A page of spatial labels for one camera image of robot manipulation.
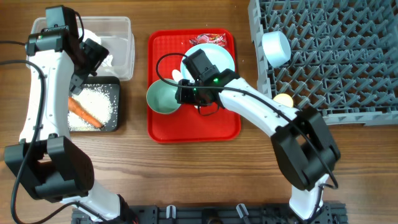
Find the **yellow cup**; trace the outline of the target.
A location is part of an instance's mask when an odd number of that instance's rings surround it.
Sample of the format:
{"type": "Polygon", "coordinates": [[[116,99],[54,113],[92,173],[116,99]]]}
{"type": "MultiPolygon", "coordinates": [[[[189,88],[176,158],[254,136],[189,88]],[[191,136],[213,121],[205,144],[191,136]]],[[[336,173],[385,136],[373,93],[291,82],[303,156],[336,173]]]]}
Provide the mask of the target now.
{"type": "Polygon", "coordinates": [[[286,94],[286,93],[280,93],[278,95],[276,95],[273,100],[281,105],[284,105],[286,107],[289,108],[293,108],[294,107],[294,100],[293,98],[286,94]]]}

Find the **light blue plate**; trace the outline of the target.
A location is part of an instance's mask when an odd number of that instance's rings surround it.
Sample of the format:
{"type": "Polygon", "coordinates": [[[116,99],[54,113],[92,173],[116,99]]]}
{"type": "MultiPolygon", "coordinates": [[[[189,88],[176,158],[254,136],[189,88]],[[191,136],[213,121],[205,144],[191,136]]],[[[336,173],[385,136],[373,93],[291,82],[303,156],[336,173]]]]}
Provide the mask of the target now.
{"type": "Polygon", "coordinates": [[[201,73],[205,71],[205,68],[210,68],[213,65],[217,67],[219,72],[222,72],[227,68],[234,72],[236,71],[234,60],[231,54],[223,47],[220,47],[216,44],[198,44],[188,49],[185,55],[190,56],[191,54],[194,54],[197,50],[204,51],[209,61],[199,61],[199,64],[196,64],[197,69],[199,69],[201,73]]]}

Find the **red candy wrapper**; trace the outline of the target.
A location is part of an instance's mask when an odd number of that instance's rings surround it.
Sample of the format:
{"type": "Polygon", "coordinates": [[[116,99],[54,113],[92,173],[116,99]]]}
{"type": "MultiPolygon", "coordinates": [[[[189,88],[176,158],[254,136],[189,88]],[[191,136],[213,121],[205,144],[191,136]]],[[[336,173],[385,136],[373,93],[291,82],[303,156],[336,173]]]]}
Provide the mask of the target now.
{"type": "Polygon", "coordinates": [[[198,44],[215,44],[220,47],[227,45],[226,34],[200,34],[189,40],[192,45],[198,44]]]}

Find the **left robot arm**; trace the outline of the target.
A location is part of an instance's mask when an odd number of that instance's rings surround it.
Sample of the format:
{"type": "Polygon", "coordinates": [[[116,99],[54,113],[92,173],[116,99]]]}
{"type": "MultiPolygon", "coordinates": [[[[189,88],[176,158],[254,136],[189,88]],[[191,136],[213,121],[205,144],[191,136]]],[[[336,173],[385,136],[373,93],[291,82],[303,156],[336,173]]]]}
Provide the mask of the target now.
{"type": "Polygon", "coordinates": [[[75,206],[94,222],[137,223],[122,196],[95,180],[90,158],[72,143],[68,128],[70,88],[95,73],[108,51],[83,29],[68,26],[31,34],[25,50],[31,72],[27,117],[18,144],[5,149],[15,186],[35,200],[75,206]]]}

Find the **white rice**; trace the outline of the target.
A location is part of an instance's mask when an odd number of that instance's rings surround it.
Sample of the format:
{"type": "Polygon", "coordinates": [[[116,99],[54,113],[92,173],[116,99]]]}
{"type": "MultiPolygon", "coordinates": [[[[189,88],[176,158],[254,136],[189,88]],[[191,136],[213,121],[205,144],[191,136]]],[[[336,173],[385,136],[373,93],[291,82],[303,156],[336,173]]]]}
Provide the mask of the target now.
{"type": "Polygon", "coordinates": [[[114,131],[118,128],[119,91],[116,84],[85,84],[68,99],[71,132],[114,131]]]}

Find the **white napkin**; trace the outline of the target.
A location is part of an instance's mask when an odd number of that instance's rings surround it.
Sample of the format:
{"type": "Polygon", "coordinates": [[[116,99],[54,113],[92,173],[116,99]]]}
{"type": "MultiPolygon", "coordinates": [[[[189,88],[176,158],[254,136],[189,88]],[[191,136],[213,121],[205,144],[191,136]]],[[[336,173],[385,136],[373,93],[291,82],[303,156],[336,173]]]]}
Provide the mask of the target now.
{"type": "MultiPolygon", "coordinates": [[[[97,44],[102,44],[102,40],[100,37],[98,37],[94,32],[84,29],[82,30],[82,28],[78,28],[78,34],[82,35],[84,33],[84,37],[83,37],[83,41],[85,42],[87,39],[91,39],[94,42],[96,42],[97,44]]],[[[109,54],[101,63],[102,67],[111,67],[111,62],[113,61],[113,56],[111,54],[109,54]]]]}

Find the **green bowl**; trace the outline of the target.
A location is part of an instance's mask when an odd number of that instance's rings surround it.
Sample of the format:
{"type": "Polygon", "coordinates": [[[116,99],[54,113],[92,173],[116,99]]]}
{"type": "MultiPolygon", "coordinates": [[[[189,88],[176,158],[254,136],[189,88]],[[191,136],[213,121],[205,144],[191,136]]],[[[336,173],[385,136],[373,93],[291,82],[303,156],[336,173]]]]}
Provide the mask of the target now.
{"type": "Polygon", "coordinates": [[[175,99],[176,92],[176,86],[169,85],[162,80],[157,80],[147,90],[147,104],[156,113],[172,114],[181,106],[175,99]]]}

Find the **white spoon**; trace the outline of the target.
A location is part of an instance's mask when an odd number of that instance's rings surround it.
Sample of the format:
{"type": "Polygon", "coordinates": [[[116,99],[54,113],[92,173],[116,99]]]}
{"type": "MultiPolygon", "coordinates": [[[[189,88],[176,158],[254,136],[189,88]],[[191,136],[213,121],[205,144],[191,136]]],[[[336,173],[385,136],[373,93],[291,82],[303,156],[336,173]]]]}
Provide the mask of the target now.
{"type": "Polygon", "coordinates": [[[180,80],[183,79],[183,75],[181,74],[181,72],[179,70],[172,70],[172,78],[175,82],[179,82],[180,80]]]}

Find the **light blue bowl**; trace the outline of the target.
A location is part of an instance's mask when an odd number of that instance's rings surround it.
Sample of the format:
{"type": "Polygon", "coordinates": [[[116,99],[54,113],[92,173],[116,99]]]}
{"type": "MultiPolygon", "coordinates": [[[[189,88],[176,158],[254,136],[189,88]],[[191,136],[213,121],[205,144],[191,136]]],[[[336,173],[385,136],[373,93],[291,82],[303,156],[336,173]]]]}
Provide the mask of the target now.
{"type": "Polygon", "coordinates": [[[280,67],[290,60],[292,51],[287,37],[281,31],[263,34],[262,48],[272,67],[280,67]]]}

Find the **orange carrot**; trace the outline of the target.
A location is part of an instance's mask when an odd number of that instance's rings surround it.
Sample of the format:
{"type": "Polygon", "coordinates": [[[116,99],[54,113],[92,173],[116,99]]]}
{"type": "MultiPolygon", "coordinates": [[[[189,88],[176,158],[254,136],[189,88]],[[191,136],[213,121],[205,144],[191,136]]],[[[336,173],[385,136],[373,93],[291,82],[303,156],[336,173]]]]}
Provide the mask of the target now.
{"type": "Polygon", "coordinates": [[[92,115],[86,112],[72,97],[68,98],[68,109],[95,128],[101,129],[103,125],[92,115]]]}

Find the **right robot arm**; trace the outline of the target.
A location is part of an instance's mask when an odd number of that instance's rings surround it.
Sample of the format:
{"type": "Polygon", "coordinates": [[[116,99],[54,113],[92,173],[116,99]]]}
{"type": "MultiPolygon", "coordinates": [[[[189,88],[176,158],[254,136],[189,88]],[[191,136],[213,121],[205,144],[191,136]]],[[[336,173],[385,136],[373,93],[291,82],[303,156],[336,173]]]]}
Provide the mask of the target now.
{"type": "Polygon", "coordinates": [[[298,110],[266,97],[236,72],[219,71],[203,50],[184,56],[182,62],[193,81],[179,81],[177,102],[199,108],[216,104],[265,132],[281,173],[292,184],[290,208],[299,219],[313,221],[324,188],[338,188],[333,169],[341,157],[322,115],[312,107],[298,110]]]}

